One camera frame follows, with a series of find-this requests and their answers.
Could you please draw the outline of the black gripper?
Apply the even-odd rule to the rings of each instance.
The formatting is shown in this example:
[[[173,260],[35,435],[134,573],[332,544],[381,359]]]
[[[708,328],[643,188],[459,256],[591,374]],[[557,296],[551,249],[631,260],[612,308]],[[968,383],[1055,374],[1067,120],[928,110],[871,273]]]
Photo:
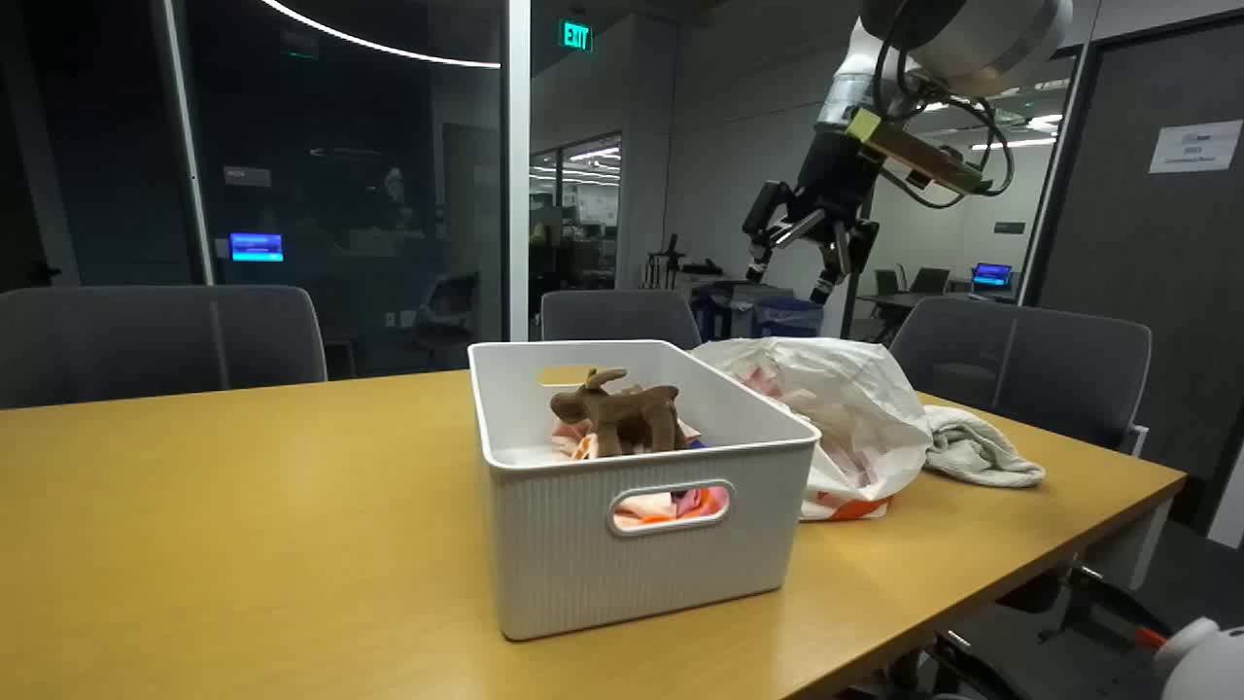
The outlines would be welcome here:
[[[880,168],[881,155],[858,145],[849,127],[819,123],[798,177],[769,177],[744,221],[750,239],[748,280],[757,284],[775,252],[784,245],[784,232],[817,214],[817,225],[810,230],[819,249],[814,303],[830,303],[833,291],[866,265],[866,230],[849,221],[871,195]]]

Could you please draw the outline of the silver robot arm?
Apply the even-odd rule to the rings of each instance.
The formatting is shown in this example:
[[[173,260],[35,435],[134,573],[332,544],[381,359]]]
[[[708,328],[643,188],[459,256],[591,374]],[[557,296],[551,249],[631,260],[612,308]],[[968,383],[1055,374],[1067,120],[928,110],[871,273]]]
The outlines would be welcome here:
[[[1010,188],[1016,155],[992,97],[1025,81],[1072,18],[1072,0],[855,0],[855,9],[798,177],[769,177],[744,219],[750,284],[789,239],[819,249],[814,303],[866,265],[880,236],[866,199],[880,177],[925,208],[1001,199]]]

